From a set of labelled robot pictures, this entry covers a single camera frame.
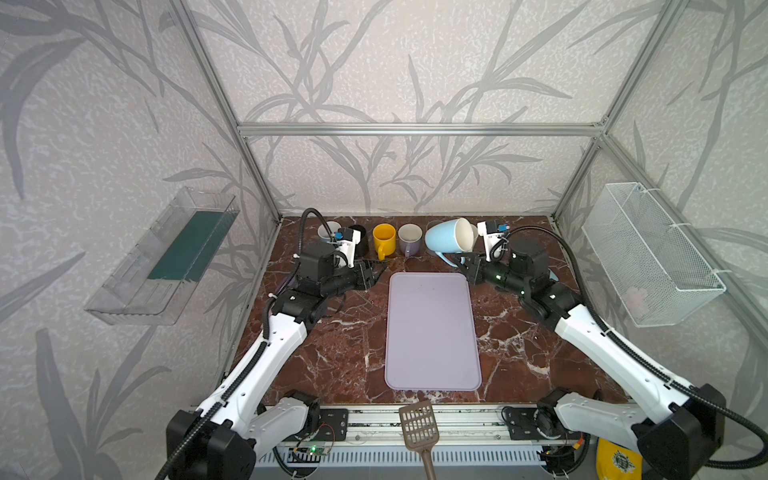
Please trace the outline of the black mug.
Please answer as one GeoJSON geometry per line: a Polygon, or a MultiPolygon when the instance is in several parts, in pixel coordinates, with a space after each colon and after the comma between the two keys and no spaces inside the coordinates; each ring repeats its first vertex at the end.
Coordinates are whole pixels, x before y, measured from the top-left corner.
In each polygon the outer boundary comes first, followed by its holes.
{"type": "Polygon", "coordinates": [[[370,250],[367,229],[363,225],[359,224],[351,225],[350,229],[357,231],[360,237],[359,242],[355,246],[354,257],[356,259],[364,258],[370,250]]]}

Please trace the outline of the light blue mug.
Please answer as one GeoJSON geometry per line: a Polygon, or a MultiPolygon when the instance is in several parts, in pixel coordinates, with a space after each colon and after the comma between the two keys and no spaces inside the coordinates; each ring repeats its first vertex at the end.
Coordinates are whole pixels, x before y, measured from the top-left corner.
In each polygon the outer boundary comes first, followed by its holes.
{"type": "Polygon", "coordinates": [[[425,235],[427,249],[453,268],[457,265],[448,260],[446,255],[470,253],[476,240],[475,227],[463,217],[437,224],[429,228],[425,235]]]}

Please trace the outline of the yellow mug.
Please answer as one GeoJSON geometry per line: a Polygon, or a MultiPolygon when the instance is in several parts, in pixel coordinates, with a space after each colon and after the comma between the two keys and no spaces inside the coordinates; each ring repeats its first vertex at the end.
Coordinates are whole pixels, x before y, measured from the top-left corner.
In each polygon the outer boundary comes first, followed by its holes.
{"type": "Polygon", "coordinates": [[[392,255],[397,248],[397,231],[388,223],[381,223],[373,229],[374,248],[379,261],[392,255]]]}

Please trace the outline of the purple mug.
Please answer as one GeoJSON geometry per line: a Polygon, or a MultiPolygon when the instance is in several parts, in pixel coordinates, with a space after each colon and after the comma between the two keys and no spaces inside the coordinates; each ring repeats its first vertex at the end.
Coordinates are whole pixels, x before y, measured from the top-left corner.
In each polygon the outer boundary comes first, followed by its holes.
{"type": "Polygon", "coordinates": [[[404,224],[398,229],[397,235],[401,254],[405,258],[416,257],[420,253],[423,230],[419,225],[404,224]]]}

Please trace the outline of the teal patterned mug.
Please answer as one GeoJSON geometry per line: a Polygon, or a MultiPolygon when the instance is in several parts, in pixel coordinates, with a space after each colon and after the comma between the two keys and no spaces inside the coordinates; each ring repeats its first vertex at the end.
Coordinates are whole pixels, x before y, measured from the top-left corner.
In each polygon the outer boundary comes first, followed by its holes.
{"type": "Polygon", "coordinates": [[[336,221],[327,221],[328,228],[325,228],[323,224],[317,228],[318,238],[325,243],[329,243],[335,240],[336,233],[341,228],[341,225],[336,221]]]}

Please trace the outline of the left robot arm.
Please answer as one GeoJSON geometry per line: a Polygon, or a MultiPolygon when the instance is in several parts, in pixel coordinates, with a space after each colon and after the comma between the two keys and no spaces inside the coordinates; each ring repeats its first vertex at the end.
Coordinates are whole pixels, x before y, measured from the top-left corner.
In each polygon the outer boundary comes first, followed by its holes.
{"type": "Polygon", "coordinates": [[[270,294],[262,332],[230,374],[194,411],[178,411],[166,427],[167,460],[160,479],[248,479],[257,460],[286,438],[318,428],[317,400],[292,393],[276,406],[261,401],[294,351],[324,318],[329,302],[376,285],[386,268],[357,258],[360,231],[332,230],[329,239],[297,241],[290,274],[270,294]]]}

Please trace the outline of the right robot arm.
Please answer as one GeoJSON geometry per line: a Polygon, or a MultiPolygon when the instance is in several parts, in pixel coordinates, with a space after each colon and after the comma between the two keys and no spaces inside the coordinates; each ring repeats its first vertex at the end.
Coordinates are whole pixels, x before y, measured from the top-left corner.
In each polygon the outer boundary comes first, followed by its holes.
{"type": "Polygon", "coordinates": [[[573,290],[556,279],[540,242],[513,242],[514,233],[491,234],[492,245],[484,253],[453,250],[443,258],[469,283],[490,283],[515,295],[535,321],[578,348],[632,400],[612,404],[556,389],[539,403],[550,424],[632,450],[664,479],[691,479],[703,467],[748,470],[766,464],[765,449],[746,459],[714,459],[727,421],[762,442],[766,431],[728,409],[712,385],[695,386],[634,346],[595,312],[585,288],[573,290]]]}

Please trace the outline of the lavender tray mat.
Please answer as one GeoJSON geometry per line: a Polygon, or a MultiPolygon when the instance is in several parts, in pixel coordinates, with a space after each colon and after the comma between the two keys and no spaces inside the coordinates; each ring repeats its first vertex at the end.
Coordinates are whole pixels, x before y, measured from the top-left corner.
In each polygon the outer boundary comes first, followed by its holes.
{"type": "Polygon", "coordinates": [[[475,391],[482,374],[470,290],[459,273],[389,280],[385,382],[393,390],[475,391]]]}

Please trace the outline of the brown slotted spatula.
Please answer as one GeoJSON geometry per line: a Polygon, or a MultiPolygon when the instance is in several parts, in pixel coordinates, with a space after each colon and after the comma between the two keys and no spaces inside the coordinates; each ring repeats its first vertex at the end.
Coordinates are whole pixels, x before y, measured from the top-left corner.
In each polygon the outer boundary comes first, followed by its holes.
{"type": "Polygon", "coordinates": [[[431,452],[440,434],[433,404],[429,400],[408,404],[398,409],[398,415],[406,448],[419,455],[426,478],[436,480],[431,452]]]}

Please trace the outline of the clear plastic shelf bin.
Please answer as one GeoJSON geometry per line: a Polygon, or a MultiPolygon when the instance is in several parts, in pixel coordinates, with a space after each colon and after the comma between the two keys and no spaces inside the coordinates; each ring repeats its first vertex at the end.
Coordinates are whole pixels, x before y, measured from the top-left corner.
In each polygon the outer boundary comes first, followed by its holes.
{"type": "Polygon", "coordinates": [[[175,324],[239,213],[233,194],[181,188],[84,310],[113,326],[175,324]]]}

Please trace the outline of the yellow work glove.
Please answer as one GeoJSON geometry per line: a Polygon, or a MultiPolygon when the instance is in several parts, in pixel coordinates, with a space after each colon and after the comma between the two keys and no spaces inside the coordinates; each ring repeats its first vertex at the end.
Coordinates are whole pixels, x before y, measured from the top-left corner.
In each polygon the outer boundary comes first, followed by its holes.
{"type": "Polygon", "coordinates": [[[641,480],[642,456],[600,438],[597,443],[596,474],[600,480],[641,480]]]}

